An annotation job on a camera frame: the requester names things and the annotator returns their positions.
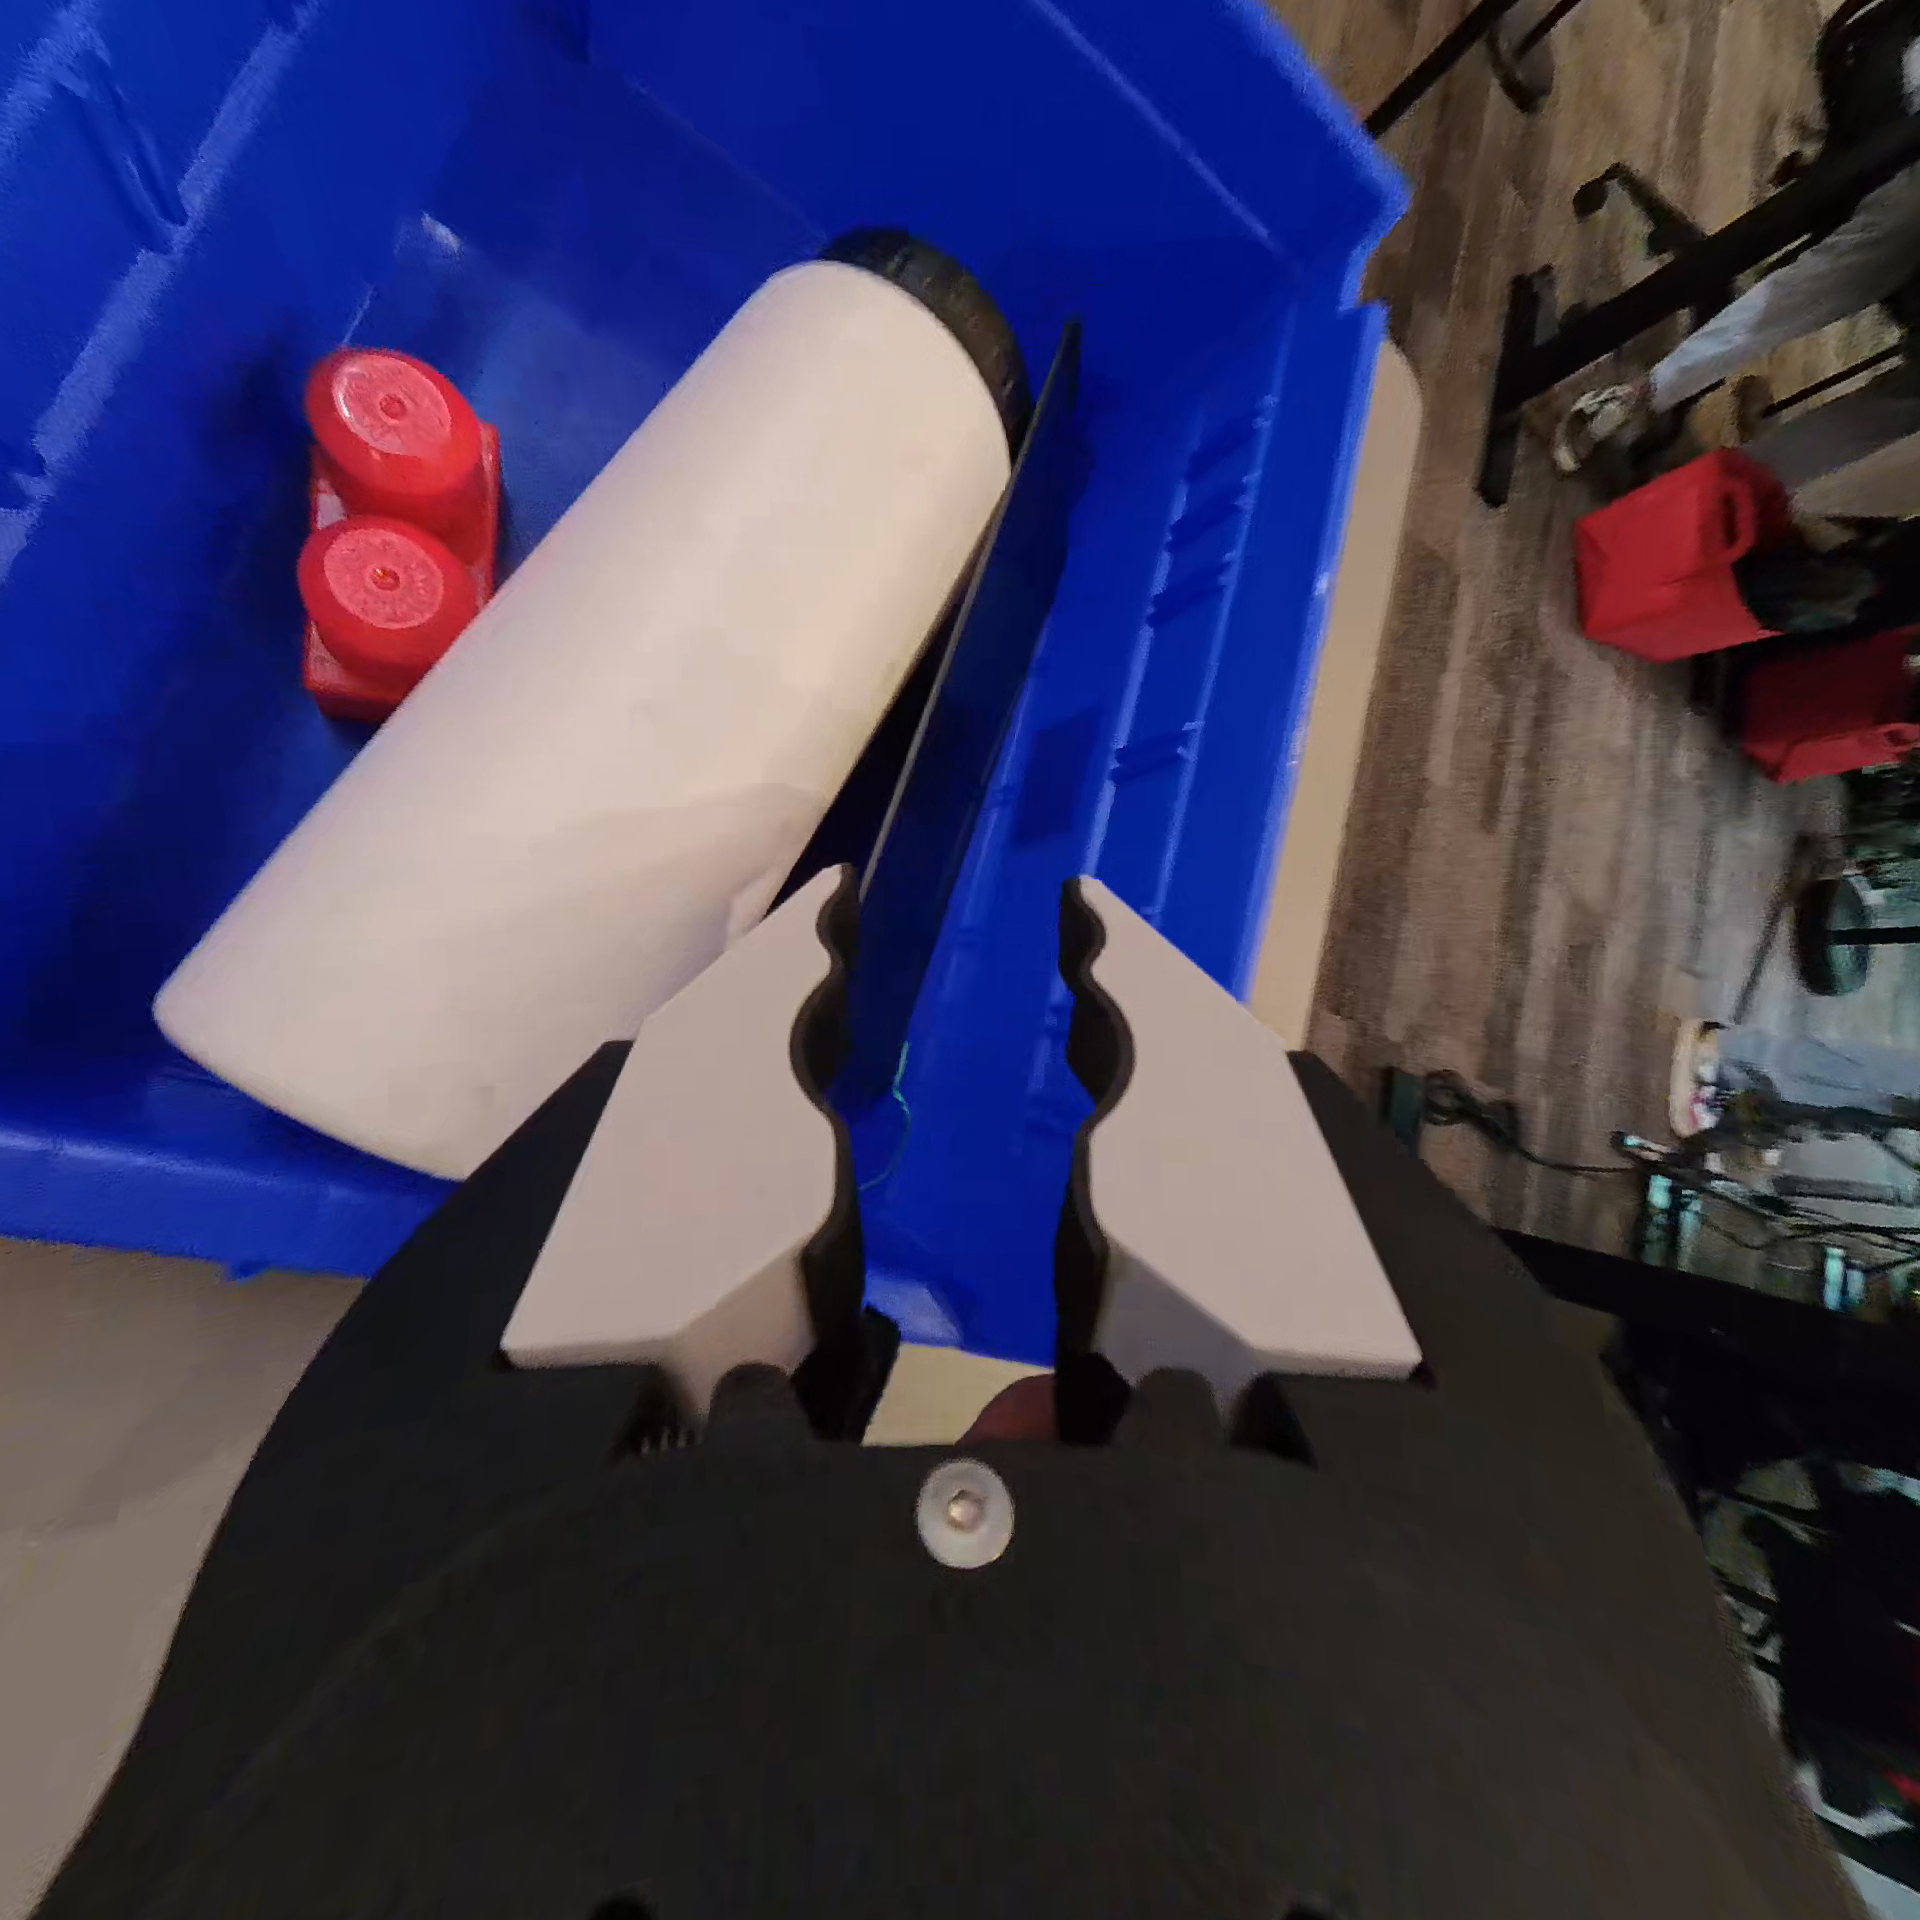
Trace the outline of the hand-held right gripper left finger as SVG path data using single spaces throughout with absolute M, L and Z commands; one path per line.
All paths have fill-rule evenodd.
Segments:
M 652 1013 L 504 1315 L 504 1364 L 652 1364 L 682 1410 L 864 1347 L 864 1212 L 830 1111 L 859 871 L 820 871 Z

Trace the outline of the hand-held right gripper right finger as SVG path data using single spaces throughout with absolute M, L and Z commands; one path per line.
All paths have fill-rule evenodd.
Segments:
M 1291 1047 L 1098 877 L 1058 903 L 1090 1114 L 1058 1209 L 1058 1380 L 1413 1380 L 1419 1336 Z

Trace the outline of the white squeeze bottle black cap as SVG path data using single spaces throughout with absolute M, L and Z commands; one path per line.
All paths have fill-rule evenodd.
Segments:
M 781 271 L 157 998 L 317 1135 L 467 1177 L 781 897 L 964 594 L 1030 418 L 905 228 Z

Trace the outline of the thin black plastic strip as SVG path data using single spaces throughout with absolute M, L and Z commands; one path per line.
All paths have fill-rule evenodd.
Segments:
M 1070 566 L 1082 463 L 1076 391 L 1082 327 L 1070 322 L 864 867 L 848 1047 L 830 1084 L 839 1114 L 872 1111 L 900 1080 L 946 910 Z

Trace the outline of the red plastic block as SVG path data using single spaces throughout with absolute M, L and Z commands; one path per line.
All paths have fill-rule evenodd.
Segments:
M 340 344 L 306 377 L 297 683 L 378 730 L 494 594 L 500 432 L 428 363 Z

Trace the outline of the blue plastic bin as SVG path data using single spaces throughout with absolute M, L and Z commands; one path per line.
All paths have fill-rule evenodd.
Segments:
M 6 3 L 6 1238 L 372 1274 L 445 1198 L 148 1019 L 364 741 L 297 675 L 310 366 L 467 396 L 504 582 L 765 277 L 905 228 L 1030 385 L 1076 327 L 1075 511 L 848 1127 L 872 1305 L 1046 1364 L 1058 897 L 1255 985 L 1399 212 L 1261 3 Z

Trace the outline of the red bucket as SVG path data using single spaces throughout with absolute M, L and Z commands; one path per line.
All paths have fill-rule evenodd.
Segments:
M 1740 692 L 1740 754 L 1776 784 L 1867 775 L 1920 750 L 1920 631 L 1771 655 Z
M 1776 642 L 1740 562 L 1791 540 L 1791 496 L 1740 449 L 1710 449 L 1575 522 L 1580 633 L 1635 660 Z

